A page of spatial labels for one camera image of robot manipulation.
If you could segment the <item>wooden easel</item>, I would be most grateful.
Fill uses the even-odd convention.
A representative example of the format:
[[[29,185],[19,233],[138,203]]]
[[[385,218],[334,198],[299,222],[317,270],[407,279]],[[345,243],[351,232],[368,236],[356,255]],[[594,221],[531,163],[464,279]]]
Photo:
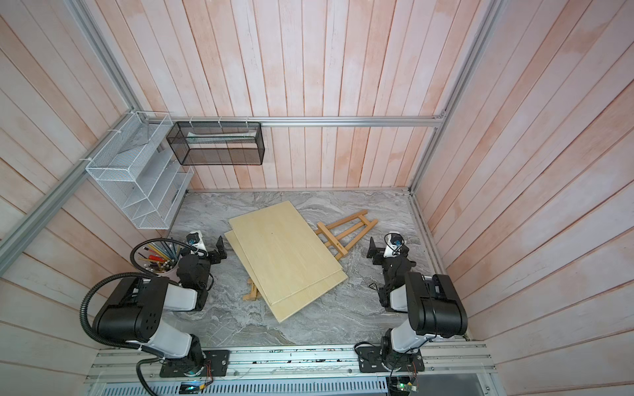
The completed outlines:
[[[249,292],[242,297],[243,301],[256,301],[261,297],[258,287],[255,285],[254,281],[249,278],[247,280],[247,284],[249,286]]]
[[[330,224],[318,222],[315,234],[323,236],[325,247],[335,251],[335,258],[346,257],[375,226],[377,219],[368,219],[368,210],[358,211]]]

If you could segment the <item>plywood board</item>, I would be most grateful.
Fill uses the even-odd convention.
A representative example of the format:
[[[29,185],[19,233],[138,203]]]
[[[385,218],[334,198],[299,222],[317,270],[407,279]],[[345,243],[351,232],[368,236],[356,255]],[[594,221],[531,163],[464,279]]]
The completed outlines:
[[[343,270],[290,201],[234,217],[229,224],[273,304]]]
[[[244,253],[244,249],[242,249],[237,237],[234,235],[234,232],[229,231],[225,234],[225,237],[237,257],[239,258],[240,262],[243,264],[245,270],[249,274],[249,278],[254,281],[255,285],[259,289],[261,297],[267,303],[267,306],[270,308],[273,316],[279,323],[292,317],[292,315],[307,307],[307,305],[311,304],[322,295],[326,294],[337,285],[343,283],[348,279],[348,276],[343,271],[338,271],[335,272],[335,274],[332,274],[325,279],[318,281],[314,285],[310,285],[304,290],[298,291],[297,293],[291,295],[288,298],[285,298],[282,301],[279,301],[277,303],[270,303],[268,299],[264,297],[264,295],[261,293],[260,285],[258,280],[256,279],[255,272],[252,269],[249,259],[247,259],[247,256]]]

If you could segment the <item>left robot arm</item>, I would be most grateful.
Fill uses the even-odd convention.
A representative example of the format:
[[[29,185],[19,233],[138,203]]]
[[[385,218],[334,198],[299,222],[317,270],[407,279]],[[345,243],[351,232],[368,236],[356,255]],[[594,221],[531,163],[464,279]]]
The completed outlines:
[[[223,239],[209,249],[199,231],[184,241],[146,240],[130,254],[134,272],[107,277],[89,290],[80,324],[98,343],[144,351],[178,373],[197,376],[206,366],[200,339],[162,316],[201,311],[214,285],[211,267],[226,258]]]

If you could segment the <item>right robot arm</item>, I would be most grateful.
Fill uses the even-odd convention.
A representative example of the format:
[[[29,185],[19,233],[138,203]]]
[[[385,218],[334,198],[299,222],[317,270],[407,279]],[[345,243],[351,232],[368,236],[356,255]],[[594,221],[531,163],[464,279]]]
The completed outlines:
[[[402,235],[384,236],[384,247],[370,240],[367,258],[381,267],[383,285],[371,285],[381,306],[388,312],[406,314],[398,327],[390,328],[379,345],[358,344],[363,372],[400,371],[422,366],[419,350],[439,338],[463,336],[467,332],[467,313],[449,276],[426,276],[416,272],[409,259],[409,248]]]

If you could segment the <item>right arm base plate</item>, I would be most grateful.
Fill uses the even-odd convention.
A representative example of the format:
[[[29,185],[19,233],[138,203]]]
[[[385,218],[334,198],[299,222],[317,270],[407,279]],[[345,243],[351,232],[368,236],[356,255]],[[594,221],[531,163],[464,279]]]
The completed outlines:
[[[424,362],[419,350],[400,353],[391,351],[388,347],[362,343],[353,347],[358,357],[361,373],[418,373],[425,370]]]

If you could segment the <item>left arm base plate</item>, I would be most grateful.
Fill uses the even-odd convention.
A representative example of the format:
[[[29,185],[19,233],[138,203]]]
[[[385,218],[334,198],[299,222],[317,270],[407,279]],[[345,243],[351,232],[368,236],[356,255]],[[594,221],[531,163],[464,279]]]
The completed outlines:
[[[167,359],[160,370],[160,378],[224,377],[229,366],[230,350],[204,350],[180,359]]]

